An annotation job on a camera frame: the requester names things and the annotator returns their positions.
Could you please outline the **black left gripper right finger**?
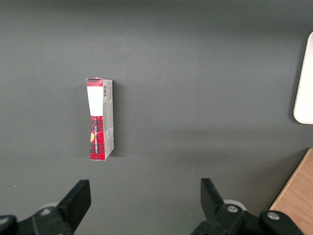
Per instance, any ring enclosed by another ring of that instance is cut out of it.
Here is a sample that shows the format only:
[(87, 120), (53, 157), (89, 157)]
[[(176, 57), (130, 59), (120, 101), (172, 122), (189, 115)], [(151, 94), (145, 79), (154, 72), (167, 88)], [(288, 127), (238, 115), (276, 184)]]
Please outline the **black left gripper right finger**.
[(244, 220), (244, 211), (237, 205), (226, 204), (211, 179), (201, 179), (201, 207), (206, 220), (193, 235), (235, 235)]

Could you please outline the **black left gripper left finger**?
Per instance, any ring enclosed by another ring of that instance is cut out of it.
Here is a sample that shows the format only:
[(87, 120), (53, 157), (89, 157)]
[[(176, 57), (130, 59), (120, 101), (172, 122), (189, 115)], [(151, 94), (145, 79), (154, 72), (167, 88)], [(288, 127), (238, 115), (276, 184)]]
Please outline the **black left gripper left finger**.
[(32, 216), (36, 235), (73, 235), (91, 205), (89, 180), (80, 180), (54, 207)]

